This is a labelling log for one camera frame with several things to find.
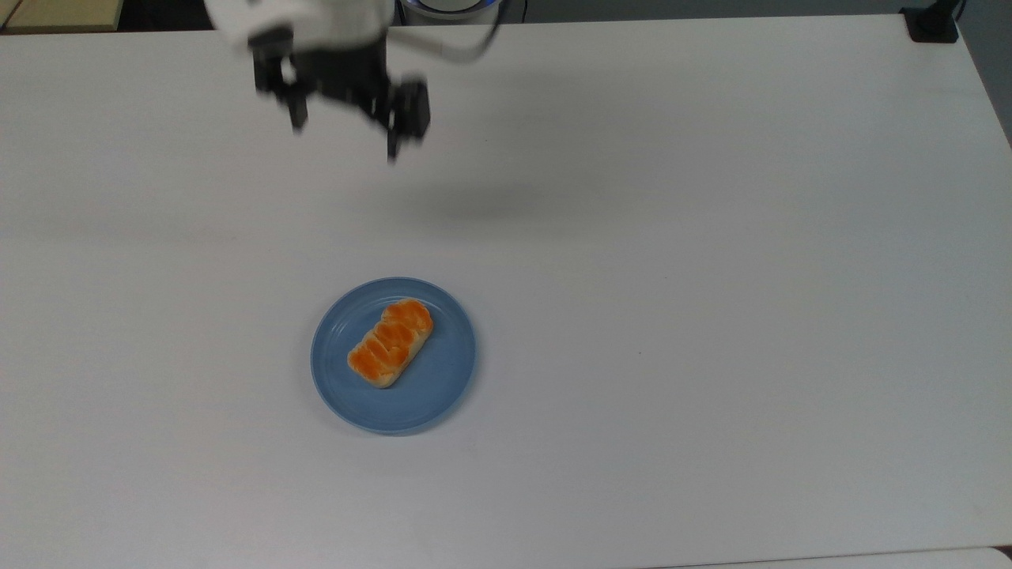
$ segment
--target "plate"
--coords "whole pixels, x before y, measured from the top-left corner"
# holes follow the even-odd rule
[[[377,389],[348,367],[348,352],[401,299],[421,301],[432,315],[432,335],[408,369]],[[409,434],[430,427],[459,403],[471,384],[478,342],[468,314],[445,291],[416,278],[366,282],[327,311],[313,337],[311,364],[320,397],[339,417],[381,434]]]

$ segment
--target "white table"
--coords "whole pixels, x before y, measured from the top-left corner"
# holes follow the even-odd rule
[[[443,30],[452,38],[459,30]],[[0,566],[609,569],[1012,543],[1012,153],[900,16],[511,26],[395,168],[212,32],[0,37]],[[447,421],[315,392],[440,284]]]

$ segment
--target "floor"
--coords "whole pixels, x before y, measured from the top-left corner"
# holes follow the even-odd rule
[[[519,22],[524,0],[507,21]],[[526,0],[527,22],[895,14],[929,0]],[[960,29],[1012,144],[1012,0],[967,0]],[[202,0],[125,0],[120,29],[207,29]]]

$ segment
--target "bread roll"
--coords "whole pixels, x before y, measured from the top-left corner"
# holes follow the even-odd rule
[[[348,352],[348,367],[372,387],[388,388],[432,334],[425,305],[404,299],[388,306],[380,322]]]

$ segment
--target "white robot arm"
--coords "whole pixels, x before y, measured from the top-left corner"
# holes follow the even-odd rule
[[[233,48],[253,56],[256,88],[288,108],[298,133],[306,124],[312,93],[361,109],[387,132],[394,161],[401,145],[420,141],[429,126],[424,79],[400,84],[387,71],[387,39],[456,62],[474,61],[491,45],[508,0],[488,37],[456,49],[401,31],[391,33],[396,0],[205,0],[215,27]],[[495,3],[498,0],[483,0]],[[293,77],[285,77],[282,64]]]

